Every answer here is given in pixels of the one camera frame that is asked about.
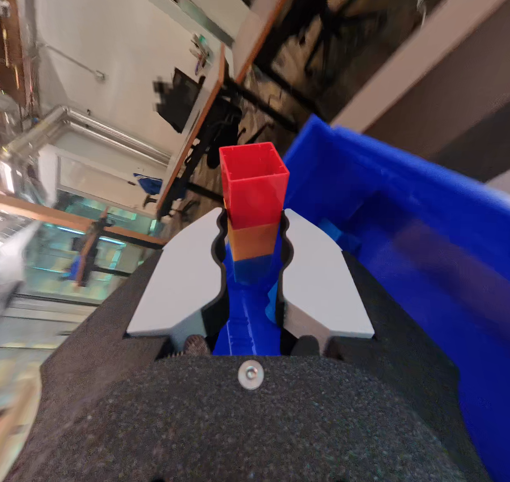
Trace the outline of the blue jacket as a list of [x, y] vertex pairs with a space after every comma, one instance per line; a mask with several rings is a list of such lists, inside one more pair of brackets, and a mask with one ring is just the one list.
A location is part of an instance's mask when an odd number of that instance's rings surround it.
[[153, 178], [140, 173], [133, 173], [139, 186], [148, 195], [158, 195], [161, 191], [163, 180], [160, 178]]

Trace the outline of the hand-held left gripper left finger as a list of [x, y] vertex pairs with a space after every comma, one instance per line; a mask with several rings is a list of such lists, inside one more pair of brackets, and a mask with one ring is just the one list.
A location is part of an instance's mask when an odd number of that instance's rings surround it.
[[215, 337], [229, 317], [227, 212], [215, 208], [163, 248], [127, 326], [129, 337]]

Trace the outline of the wooden-edged desk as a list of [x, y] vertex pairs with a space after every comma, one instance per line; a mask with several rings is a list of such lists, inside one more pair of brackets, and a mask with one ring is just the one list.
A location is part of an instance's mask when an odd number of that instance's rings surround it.
[[221, 43], [219, 51], [213, 58], [213, 62], [206, 74], [206, 79], [203, 83], [202, 89], [198, 94], [188, 121], [184, 127], [184, 141], [177, 152], [170, 157], [167, 165], [159, 198], [156, 203], [156, 219], [158, 221], [160, 221], [164, 216], [164, 202], [167, 198], [169, 198], [170, 188], [180, 172], [184, 160], [188, 157], [190, 148], [192, 147], [216, 96], [219, 94], [225, 78], [228, 77], [226, 66], [226, 45]]
[[243, 85], [272, 27], [282, 16], [291, 0], [252, 0], [232, 45], [233, 78]]

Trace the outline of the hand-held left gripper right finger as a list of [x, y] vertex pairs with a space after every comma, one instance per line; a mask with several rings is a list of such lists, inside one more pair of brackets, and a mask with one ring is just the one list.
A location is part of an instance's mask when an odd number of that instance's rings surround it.
[[282, 212], [277, 325], [296, 338], [371, 339], [375, 332], [341, 247], [292, 209]]

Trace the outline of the yellow mega block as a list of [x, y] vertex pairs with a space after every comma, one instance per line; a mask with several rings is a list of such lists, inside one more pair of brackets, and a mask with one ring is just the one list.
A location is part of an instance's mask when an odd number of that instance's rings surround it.
[[273, 254], [279, 223], [235, 229], [227, 219], [227, 236], [234, 262]]

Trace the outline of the blue mega block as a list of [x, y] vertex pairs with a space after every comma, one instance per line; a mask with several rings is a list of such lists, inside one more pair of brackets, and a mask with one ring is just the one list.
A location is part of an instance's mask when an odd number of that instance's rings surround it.
[[233, 261], [233, 278], [240, 285], [255, 285], [271, 274], [273, 256], [259, 256]]
[[322, 218], [318, 224], [318, 227], [328, 235], [335, 243], [339, 243], [343, 232], [333, 224], [329, 219]]

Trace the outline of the red mega block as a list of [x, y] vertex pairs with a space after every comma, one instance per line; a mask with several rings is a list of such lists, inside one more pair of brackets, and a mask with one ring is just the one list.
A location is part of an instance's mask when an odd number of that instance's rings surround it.
[[225, 207], [234, 229], [280, 220], [290, 173], [272, 142], [220, 147]]

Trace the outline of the blue plastic bin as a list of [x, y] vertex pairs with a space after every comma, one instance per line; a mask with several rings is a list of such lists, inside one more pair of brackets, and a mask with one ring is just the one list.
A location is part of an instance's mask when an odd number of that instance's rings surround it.
[[[311, 117], [271, 274], [233, 278], [197, 395], [202, 481], [509, 481], [509, 202], [460, 174]], [[282, 212], [329, 219], [371, 339], [276, 321]]]

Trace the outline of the standing desk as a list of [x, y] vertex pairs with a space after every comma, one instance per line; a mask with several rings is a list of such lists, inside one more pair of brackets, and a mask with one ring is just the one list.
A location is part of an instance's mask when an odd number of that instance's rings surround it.
[[63, 280], [73, 281], [75, 286], [87, 287], [93, 273], [101, 273], [122, 278], [128, 278], [131, 273], [117, 269], [100, 267], [96, 263], [98, 243], [106, 228], [114, 226], [108, 218], [109, 208], [106, 207], [98, 220], [93, 221], [83, 238], [78, 238], [78, 255], [72, 264], [65, 270]]

